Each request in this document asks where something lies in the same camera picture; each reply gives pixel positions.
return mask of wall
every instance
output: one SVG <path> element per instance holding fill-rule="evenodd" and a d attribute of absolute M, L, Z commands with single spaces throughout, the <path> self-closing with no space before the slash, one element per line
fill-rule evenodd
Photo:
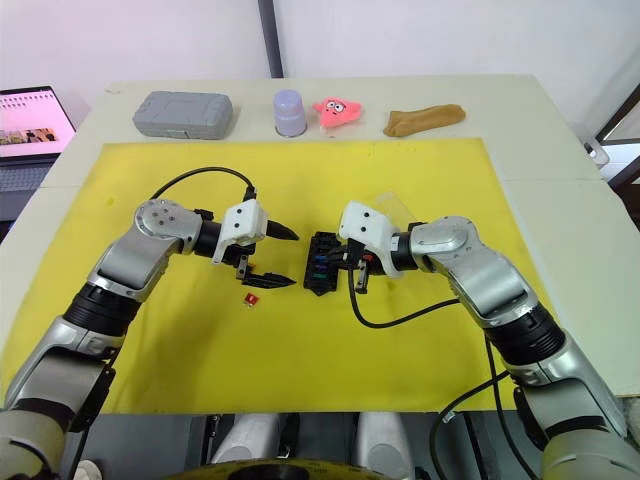
<path fill-rule="evenodd" d="M 534 73 L 593 132 L 640 80 L 637 0 L 275 4 L 294 77 Z M 2 0 L 0 69 L 52 84 L 76 124 L 112 81 L 269 75 L 257 0 Z"/>
<path fill-rule="evenodd" d="M 276 7 L 293 77 L 533 73 L 568 121 L 594 133 L 640 80 L 637 0 L 276 0 Z"/>
<path fill-rule="evenodd" d="M 52 85 L 78 125 L 120 80 L 268 77 L 254 0 L 2 0 L 0 88 Z"/>

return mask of black cable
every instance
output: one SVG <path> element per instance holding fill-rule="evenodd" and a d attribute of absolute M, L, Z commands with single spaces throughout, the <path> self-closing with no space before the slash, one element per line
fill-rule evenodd
<path fill-rule="evenodd" d="M 493 360 L 493 352 L 491 351 L 491 342 L 486 337 L 484 339 L 484 344 L 485 344 L 485 348 L 487 349 L 487 357 L 489 357 L 489 368 L 491 369 L 491 376 L 495 377 L 496 364 Z M 516 460 L 518 461 L 522 469 L 525 471 L 525 473 L 531 480 L 539 480 L 536 473 L 533 471 L 533 469 L 529 466 L 527 461 L 524 459 L 524 457 L 520 453 L 520 450 L 518 450 L 518 447 L 516 443 L 513 441 L 513 437 L 511 436 L 511 432 L 509 432 L 507 421 L 504 418 L 504 410 L 502 410 L 502 401 L 500 400 L 500 389 L 498 388 L 497 383 L 493 384 L 493 397 L 495 398 L 495 401 L 496 401 L 496 411 L 498 412 L 498 420 L 500 420 L 500 427 L 502 428 L 502 433 L 504 433 L 504 437 L 507 439 L 507 443 L 509 444 L 509 448 L 511 449 L 513 456 L 516 457 Z"/>
<path fill-rule="evenodd" d="M 67 474 L 67 480 L 73 480 L 73 477 L 76 474 L 76 469 L 78 468 L 78 463 L 80 463 L 80 458 L 82 457 L 82 452 L 84 451 L 84 445 L 85 443 L 87 443 L 88 436 L 89 427 L 85 428 L 82 431 L 80 442 L 78 442 L 78 447 L 76 448 L 76 454 L 73 456 L 73 461 L 71 462 L 71 467 L 69 468 L 69 473 Z"/>
<path fill-rule="evenodd" d="M 355 290 L 355 286 L 353 284 L 353 268 L 349 268 L 347 270 L 347 273 L 349 274 L 349 298 L 351 299 L 351 308 L 353 309 L 353 313 L 356 316 L 356 318 L 358 319 L 358 321 L 364 325 L 365 327 L 369 327 L 369 328 L 389 328 L 389 327 L 395 327 L 396 325 L 400 325 L 401 323 L 404 322 L 408 322 L 409 320 L 412 320 L 416 317 L 419 317 L 421 315 L 425 315 L 429 312 L 433 312 L 434 310 L 438 310 L 439 308 L 442 307 L 447 307 L 449 305 L 455 305 L 456 303 L 460 303 L 460 300 L 458 300 L 457 298 L 452 298 L 451 300 L 445 300 L 444 302 L 440 302 L 440 303 L 436 303 L 434 305 L 430 305 L 427 308 L 423 308 L 422 310 L 418 310 L 417 312 L 411 313 L 409 315 L 406 315 L 404 317 L 398 318 L 397 320 L 393 320 L 391 322 L 386 322 L 386 323 L 371 323 L 368 320 L 366 320 L 363 316 L 362 313 L 360 313 L 360 308 L 358 308 L 358 300 L 356 298 L 356 290 Z"/>
<path fill-rule="evenodd" d="M 479 393 L 482 390 L 484 390 L 486 388 L 489 388 L 491 385 L 497 385 L 498 382 L 500 382 L 500 380 L 503 380 L 504 378 L 507 378 L 508 376 L 509 376 L 509 372 L 506 371 L 506 370 L 504 372 L 502 372 L 498 376 L 493 376 L 490 380 L 487 380 L 486 382 L 481 383 L 477 387 L 472 388 L 468 392 L 463 393 L 462 395 L 460 395 L 458 398 L 456 398 L 453 402 L 451 402 L 449 405 L 447 405 L 444 408 L 444 410 L 442 410 L 438 414 L 438 418 L 436 419 L 436 423 L 434 423 L 433 427 L 431 427 L 431 433 L 429 434 L 429 453 L 431 455 L 431 460 L 433 461 L 433 466 L 435 467 L 436 472 L 438 474 L 438 477 L 440 477 L 440 480 L 447 480 L 447 476 L 444 473 L 442 465 L 440 464 L 440 459 L 438 458 L 438 450 L 437 450 L 437 446 L 436 446 L 436 439 L 438 437 L 438 429 L 440 428 L 440 425 L 442 424 L 442 420 L 444 419 L 444 417 L 446 417 L 449 414 L 449 412 L 451 412 L 459 404 L 461 404 L 462 402 L 464 402 L 468 398 L 473 397 L 476 393 Z"/>
<path fill-rule="evenodd" d="M 252 192 L 255 193 L 255 187 L 253 186 L 253 183 L 251 183 L 251 180 L 249 180 L 247 177 L 245 177 L 243 174 L 241 174 L 240 172 L 238 172 L 236 170 L 233 170 L 231 168 L 226 168 L 226 167 L 201 167 L 201 168 L 196 168 L 195 170 L 189 170 L 188 172 L 185 172 L 182 175 L 178 175 L 173 180 L 165 183 L 162 187 L 160 187 L 156 191 L 156 193 L 154 193 L 151 196 L 150 200 L 153 200 L 154 198 L 158 198 L 167 189 L 169 189 L 170 187 L 174 186 L 176 183 L 180 182 L 181 180 L 184 180 L 187 177 L 190 177 L 192 175 L 196 175 L 198 173 L 203 173 L 203 172 L 224 172 L 224 173 L 229 173 L 231 175 L 235 175 L 236 177 L 240 178 L 241 180 L 244 181 L 244 183 L 247 184 L 247 192 L 252 191 Z"/>

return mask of yellow mat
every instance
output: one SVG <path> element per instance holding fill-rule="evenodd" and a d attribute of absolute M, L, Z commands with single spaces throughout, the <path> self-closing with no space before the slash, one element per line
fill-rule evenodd
<path fill-rule="evenodd" d="M 2 358 L 2 385 L 65 311 L 104 249 L 158 186 L 192 168 L 222 165 L 249 176 L 270 218 L 299 242 L 265 239 L 256 271 L 298 281 L 259 290 L 204 257 L 174 255 L 132 323 L 103 412 L 439 410 L 489 377 L 483 335 L 459 306 L 391 329 L 370 330 L 351 312 L 346 274 L 338 291 L 302 288 L 317 230 L 336 231 L 349 200 L 395 192 L 419 220 L 471 218 L 481 239 L 506 254 L 550 307 L 483 144 L 478 139 L 357 143 L 108 145 L 51 243 Z M 220 220 L 244 184 L 220 173 L 171 188 L 187 208 Z M 260 297 L 249 309 L 248 292 Z M 360 307 L 383 322 L 452 297 L 438 275 L 372 277 Z M 512 407 L 509 380 L 503 398 Z M 490 392 L 464 405 L 494 408 Z"/>

